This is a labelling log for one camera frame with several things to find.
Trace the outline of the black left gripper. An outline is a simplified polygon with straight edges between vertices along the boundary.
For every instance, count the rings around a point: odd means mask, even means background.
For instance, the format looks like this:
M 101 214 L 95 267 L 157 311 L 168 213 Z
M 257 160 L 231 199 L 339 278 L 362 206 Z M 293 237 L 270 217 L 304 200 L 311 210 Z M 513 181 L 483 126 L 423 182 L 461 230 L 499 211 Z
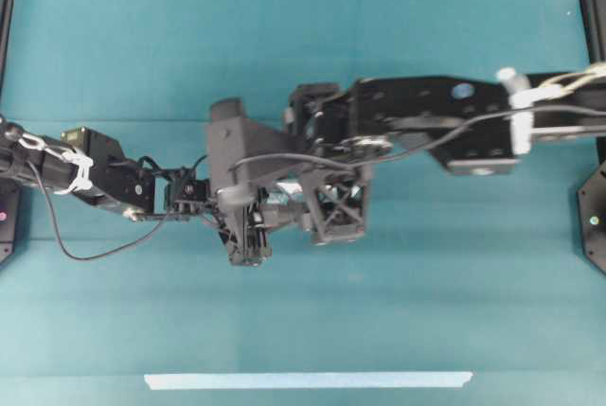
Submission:
M 209 217 L 209 223 L 215 224 L 217 205 L 210 196 L 210 183 L 208 179 L 197 178 L 196 167 L 158 169 L 153 172 L 153 177 L 167 181 L 164 212 L 154 214 L 155 221 L 189 221 Z

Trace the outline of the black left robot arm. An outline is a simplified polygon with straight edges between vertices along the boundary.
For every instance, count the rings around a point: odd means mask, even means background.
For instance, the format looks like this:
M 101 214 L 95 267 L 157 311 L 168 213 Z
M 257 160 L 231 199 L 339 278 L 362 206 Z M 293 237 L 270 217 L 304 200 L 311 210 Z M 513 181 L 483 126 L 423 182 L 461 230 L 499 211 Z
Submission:
M 188 221 L 216 209 L 209 181 L 197 179 L 194 167 L 164 169 L 149 157 L 135 161 L 117 140 L 87 127 L 54 139 L 2 117 L 1 177 L 42 185 L 130 221 Z

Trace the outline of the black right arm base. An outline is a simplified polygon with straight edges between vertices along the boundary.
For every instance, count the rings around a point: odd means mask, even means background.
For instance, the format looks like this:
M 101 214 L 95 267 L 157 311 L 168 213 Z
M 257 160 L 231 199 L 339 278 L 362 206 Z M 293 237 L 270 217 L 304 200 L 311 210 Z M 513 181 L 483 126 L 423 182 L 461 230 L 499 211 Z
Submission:
M 579 188 L 577 199 L 584 255 L 605 274 L 605 163 Z

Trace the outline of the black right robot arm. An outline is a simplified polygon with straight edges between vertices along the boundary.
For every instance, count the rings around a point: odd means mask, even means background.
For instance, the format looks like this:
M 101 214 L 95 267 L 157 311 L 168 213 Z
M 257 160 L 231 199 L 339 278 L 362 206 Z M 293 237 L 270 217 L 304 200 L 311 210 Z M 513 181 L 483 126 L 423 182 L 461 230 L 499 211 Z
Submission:
M 320 244 L 352 240 L 366 230 L 377 165 L 428 153 L 453 175 L 505 174 L 544 139 L 602 136 L 605 67 L 301 84 L 289 112 L 298 160 L 286 221 Z

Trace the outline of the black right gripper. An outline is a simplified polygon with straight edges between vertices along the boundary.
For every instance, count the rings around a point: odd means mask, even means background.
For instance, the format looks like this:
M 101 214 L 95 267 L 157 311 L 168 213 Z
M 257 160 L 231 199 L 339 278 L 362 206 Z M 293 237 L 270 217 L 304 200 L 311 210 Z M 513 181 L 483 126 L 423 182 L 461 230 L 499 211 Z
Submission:
M 353 241 L 365 234 L 369 147 L 350 130 L 351 92 L 331 82 L 302 84 L 289 97 L 285 131 L 296 141 L 289 178 L 297 223 L 315 244 Z

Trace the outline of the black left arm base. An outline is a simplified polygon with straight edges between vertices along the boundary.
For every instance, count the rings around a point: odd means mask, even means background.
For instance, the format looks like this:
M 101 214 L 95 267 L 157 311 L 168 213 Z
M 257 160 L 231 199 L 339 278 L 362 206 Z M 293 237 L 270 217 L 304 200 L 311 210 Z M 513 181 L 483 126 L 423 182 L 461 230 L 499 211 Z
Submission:
M 21 191 L 21 187 L 14 181 L 1 181 L 1 263 L 5 263 L 14 252 Z

